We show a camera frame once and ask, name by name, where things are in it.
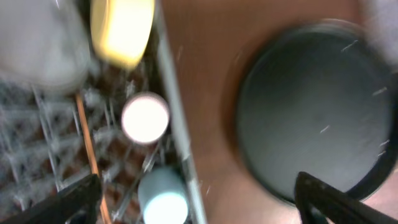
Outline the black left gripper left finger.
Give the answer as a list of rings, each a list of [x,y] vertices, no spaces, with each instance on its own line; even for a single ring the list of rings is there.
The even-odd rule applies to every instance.
[[[102,185],[90,174],[35,206],[14,215],[2,224],[96,223]]]

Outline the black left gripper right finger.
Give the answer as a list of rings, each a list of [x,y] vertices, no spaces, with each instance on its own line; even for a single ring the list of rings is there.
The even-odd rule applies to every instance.
[[[397,224],[396,219],[348,197],[306,172],[298,173],[294,195],[303,224],[327,223],[328,220],[333,223]]]

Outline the wooden chopstick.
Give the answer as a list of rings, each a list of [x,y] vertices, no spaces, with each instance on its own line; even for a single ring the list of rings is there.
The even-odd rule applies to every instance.
[[[85,142],[86,153],[87,153],[88,160],[90,163],[91,172],[93,174],[96,174],[98,177],[100,177],[100,172],[99,172],[98,165],[96,162],[96,157],[95,157],[95,151],[93,149],[93,143],[91,140],[91,134],[90,134],[87,120],[86,120],[85,109],[83,106],[83,100],[79,93],[77,93],[75,95],[75,99],[76,99],[76,105],[77,105],[77,109],[78,109],[81,128],[83,131],[83,138],[84,138],[84,142]],[[104,196],[102,196],[102,199],[101,199],[100,212],[101,212],[101,217],[102,217],[103,223],[104,224],[112,224],[112,221],[109,216],[108,206],[106,204],[106,199]]]

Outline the blue plastic cup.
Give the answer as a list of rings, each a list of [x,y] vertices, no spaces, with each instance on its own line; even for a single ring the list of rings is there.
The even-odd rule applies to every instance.
[[[137,190],[145,224],[184,224],[189,202],[183,179],[171,167],[146,173]]]

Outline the pink plastic cup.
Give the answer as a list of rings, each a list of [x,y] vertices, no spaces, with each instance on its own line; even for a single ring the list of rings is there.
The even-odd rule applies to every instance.
[[[133,95],[124,105],[121,127],[124,134],[134,143],[152,144],[166,132],[170,121],[167,102],[153,92]]]

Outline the grey-white plate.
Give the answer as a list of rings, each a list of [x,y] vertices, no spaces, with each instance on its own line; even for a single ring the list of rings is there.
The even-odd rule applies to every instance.
[[[75,1],[1,0],[1,78],[71,93],[88,77],[88,35]]]

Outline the yellow bowl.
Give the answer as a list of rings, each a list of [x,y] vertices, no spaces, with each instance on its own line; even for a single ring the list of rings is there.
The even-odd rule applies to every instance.
[[[135,69],[146,50],[154,13],[155,0],[92,0],[90,30],[97,56]]]

